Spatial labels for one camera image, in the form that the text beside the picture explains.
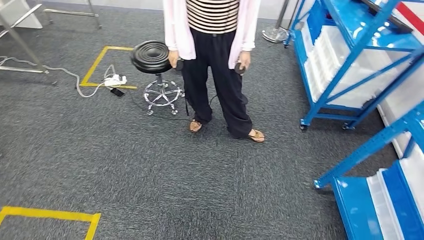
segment yellow tape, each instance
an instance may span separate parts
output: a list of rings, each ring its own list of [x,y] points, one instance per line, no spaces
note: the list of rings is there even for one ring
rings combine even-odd
[[[100,220],[100,213],[87,214],[82,212],[57,211],[37,208],[26,208],[18,206],[4,206],[0,211],[0,225],[6,216],[21,216],[27,218],[49,218],[69,221],[90,222],[85,240],[93,240],[97,225]]]
[[[88,70],[87,74],[82,79],[81,83],[79,84],[80,87],[97,87],[99,86],[99,83],[95,82],[89,82],[89,79],[93,75],[94,71],[96,70],[99,63],[102,61],[102,59],[105,57],[105,54],[108,50],[124,50],[124,51],[132,51],[134,48],[132,47],[124,47],[124,46],[105,46],[101,50],[100,54],[95,59],[94,63],[91,65],[90,69]],[[121,85],[119,87],[120,89],[137,89],[136,86],[132,85]]]
[[[80,84],[81,87],[97,87],[99,84],[98,83],[94,83],[94,82],[87,82],[84,84]],[[120,89],[137,89],[136,86],[132,86],[132,85],[121,85],[119,86]]]
[[[99,65],[100,61],[103,59],[107,51],[108,51],[108,47],[107,46],[103,47],[100,54],[97,56],[94,63],[91,65],[90,69],[88,70],[87,74],[82,79],[81,84],[88,83],[90,77],[93,75],[94,71],[96,70],[97,65]]]
[[[2,224],[3,220],[5,219],[5,217],[6,217],[6,214],[3,214],[3,213],[0,212],[0,225]]]
[[[37,208],[26,208],[16,206],[4,206],[2,212],[5,211],[9,216],[22,216],[28,218],[51,218],[71,221],[91,222],[93,215],[81,212],[57,211]]]
[[[133,47],[124,47],[124,46],[107,46],[109,50],[124,50],[124,51],[132,51]]]
[[[85,240],[92,240],[94,238],[94,234],[96,233],[97,225],[100,220],[100,213],[96,213],[92,216],[90,227],[88,228],[87,235],[85,236]]]

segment cable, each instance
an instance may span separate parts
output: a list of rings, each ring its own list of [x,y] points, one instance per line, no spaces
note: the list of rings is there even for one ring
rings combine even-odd
[[[27,61],[27,60],[19,60],[19,59],[17,59],[16,57],[0,56],[0,59],[3,59],[3,60],[1,60],[1,61],[0,61],[0,66],[2,66],[2,65],[3,65],[6,61],[8,61],[8,60],[12,60],[12,61],[15,61],[15,62],[18,62],[18,63],[26,63],[26,64],[29,64],[29,65],[31,65],[31,66],[37,66],[37,64],[35,64],[35,63],[33,63],[33,62],[30,62],[30,61]],[[54,68],[54,67],[49,67],[49,66],[46,66],[46,65],[43,65],[43,67],[44,67],[44,68],[46,68],[46,69],[48,69],[48,70],[52,70],[52,71],[61,70],[61,71],[64,71],[66,74],[68,74],[68,75],[71,75],[71,76],[75,77],[75,78],[76,78],[76,90],[78,91],[79,95],[81,95],[81,97],[83,97],[83,98],[89,98],[89,97],[92,97],[94,94],[96,94],[96,93],[97,93],[97,91],[99,90],[99,88],[105,84],[104,82],[100,83],[100,84],[99,84],[99,85],[98,85],[98,86],[94,89],[94,92],[93,92],[92,94],[90,94],[90,95],[84,95],[84,94],[81,92],[81,90],[80,90],[80,76],[78,76],[78,75],[77,75],[77,74],[75,74],[75,73],[72,73],[72,72],[68,71],[68,70],[67,70],[67,69],[65,69],[65,68],[61,68],[61,67],[59,67],[59,68]],[[106,69],[106,71],[104,72],[103,80],[105,80],[105,79],[107,79],[107,78],[109,78],[110,76],[113,76],[113,75],[115,75],[115,74],[116,74],[115,66],[114,66],[113,64],[111,64],[111,65],[110,65],[110,66]],[[141,107],[138,103],[136,103],[136,101],[135,101],[135,100],[134,100],[134,98],[133,98],[133,95],[131,94],[131,91],[127,90],[126,92],[127,92],[127,93],[128,93],[128,95],[130,96],[130,98],[131,98],[131,100],[132,100],[132,103],[133,103],[134,105],[136,105],[137,107],[139,107],[140,109],[143,109],[143,107]],[[211,105],[211,104],[212,104],[212,101],[213,101],[213,100],[214,100],[214,98],[216,98],[216,97],[217,97],[217,95],[213,96],[213,97],[210,99],[210,101],[209,101],[209,105]],[[157,116],[157,115],[151,115],[151,116],[154,116],[154,117],[156,117],[156,118],[160,118],[160,119],[165,119],[165,120],[172,120],[172,121],[188,121],[188,122],[191,122],[191,121],[192,121],[192,120],[189,120],[189,119],[183,119],[183,118],[168,118],[168,117]]]
[[[3,65],[8,60],[13,60],[13,61],[18,62],[18,63],[26,63],[26,64],[29,64],[31,66],[37,66],[37,64],[35,64],[33,62],[30,62],[30,61],[27,61],[27,60],[19,60],[16,57],[0,56],[0,59],[3,59],[2,61],[0,61],[0,66]],[[72,73],[72,72],[68,71],[65,68],[54,68],[54,67],[49,67],[49,66],[46,66],[46,65],[43,65],[43,67],[46,68],[46,69],[48,69],[48,70],[52,70],[52,71],[61,70],[61,71],[64,71],[65,73],[67,73],[68,75],[71,75],[71,76],[75,77],[76,78],[76,90],[78,91],[79,95],[81,95],[81,97],[83,97],[83,98],[92,97],[94,94],[96,94],[97,90],[99,90],[99,88],[105,84],[104,82],[100,83],[94,89],[94,92],[92,94],[90,94],[90,95],[84,95],[81,92],[81,89],[80,89],[80,76],[76,75],[75,73]],[[109,71],[110,68],[112,68],[112,70],[115,71],[115,68],[113,67],[113,65],[109,66],[107,68],[107,71]]]

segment pant leg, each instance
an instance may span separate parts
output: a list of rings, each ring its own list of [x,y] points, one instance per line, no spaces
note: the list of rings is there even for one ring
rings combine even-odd
[[[242,76],[228,67],[234,35],[235,32],[230,32],[214,36],[209,64],[227,129],[233,137],[242,138],[252,130],[252,120],[246,111],[247,98],[242,93]]]
[[[206,124],[212,120],[212,109],[209,106],[208,88],[206,87],[209,65],[203,54],[206,44],[196,32],[192,32],[192,35],[196,48],[196,59],[185,60],[181,70],[185,98],[195,112],[194,119],[199,123]]]

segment vr controller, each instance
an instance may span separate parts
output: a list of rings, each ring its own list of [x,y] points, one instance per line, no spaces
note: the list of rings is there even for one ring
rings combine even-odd
[[[239,75],[243,75],[246,72],[246,68],[243,67],[242,69],[240,69],[240,65],[241,65],[241,62],[238,62],[235,65],[234,71]],[[178,58],[178,60],[176,61],[175,70],[181,71],[183,68],[184,68],[184,59]]]

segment smartphone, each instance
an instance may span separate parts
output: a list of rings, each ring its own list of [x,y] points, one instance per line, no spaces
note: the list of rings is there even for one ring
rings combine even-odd
[[[119,90],[118,88],[112,88],[112,90],[110,90],[111,93],[115,94],[116,96],[118,96],[118,98],[122,98],[125,93],[121,90]]]

